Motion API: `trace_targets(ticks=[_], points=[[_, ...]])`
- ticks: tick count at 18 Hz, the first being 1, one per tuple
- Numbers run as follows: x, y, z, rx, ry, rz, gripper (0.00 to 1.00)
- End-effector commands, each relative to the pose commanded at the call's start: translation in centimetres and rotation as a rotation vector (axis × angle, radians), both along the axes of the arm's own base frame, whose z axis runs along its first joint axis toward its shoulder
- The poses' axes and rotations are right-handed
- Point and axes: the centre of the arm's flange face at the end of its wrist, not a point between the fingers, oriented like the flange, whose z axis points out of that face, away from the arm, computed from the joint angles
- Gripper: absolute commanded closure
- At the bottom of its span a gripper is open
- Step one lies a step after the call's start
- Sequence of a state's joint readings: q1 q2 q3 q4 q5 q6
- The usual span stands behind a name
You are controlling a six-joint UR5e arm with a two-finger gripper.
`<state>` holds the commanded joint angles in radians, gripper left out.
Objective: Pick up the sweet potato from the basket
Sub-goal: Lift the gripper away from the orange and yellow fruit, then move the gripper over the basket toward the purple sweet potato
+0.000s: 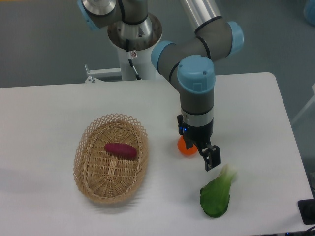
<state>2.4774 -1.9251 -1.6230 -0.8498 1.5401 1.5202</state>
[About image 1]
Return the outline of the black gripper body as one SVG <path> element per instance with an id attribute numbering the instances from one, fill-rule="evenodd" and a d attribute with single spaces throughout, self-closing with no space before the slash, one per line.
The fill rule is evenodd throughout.
<path id="1" fill-rule="evenodd" d="M 211 144 L 210 137 L 213 133 L 213 120 L 204 126 L 191 126 L 184 122 L 183 115 L 178 115 L 177 122 L 179 134 L 183 138 L 191 139 L 198 150 L 204 150 L 207 144 Z"/>

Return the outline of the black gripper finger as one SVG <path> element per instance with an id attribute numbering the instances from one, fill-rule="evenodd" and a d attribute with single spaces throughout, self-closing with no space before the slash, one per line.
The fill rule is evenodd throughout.
<path id="1" fill-rule="evenodd" d="M 221 150 L 217 145 L 207 144 L 207 147 L 200 151 L 200 155 L 205 162 L 205 171 L 210 171 L 219 164 L 221 164 Z"/>
<path id="2" fill-rule="evenodd" d="M 193 147 L 193 141 L 189 138 L 184 138 L 186 149 L 191 149 Z"/>

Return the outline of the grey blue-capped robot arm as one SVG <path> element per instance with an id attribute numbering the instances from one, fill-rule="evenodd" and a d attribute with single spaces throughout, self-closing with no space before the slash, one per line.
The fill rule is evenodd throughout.
<path id="1" fill-rule="evenodd" d="M 196 147 L 207 171 L 221 163 L 221 151 L 211 144 L 214 123 L 214 62 L 239 51 L 244 35 L 227 22 L 213 0 L 183 0 L 194 38 L 185 44 L 162 40 L 159 19 L 145 0 L 79 0 L 77 5 L 92 30 L 107 28 L 117 49 L 119 68 L 87 71 L 87 76 L 114 76 L 124 81 L 163 76 L 178 92 L 179 134 L 186 148 Z"/>

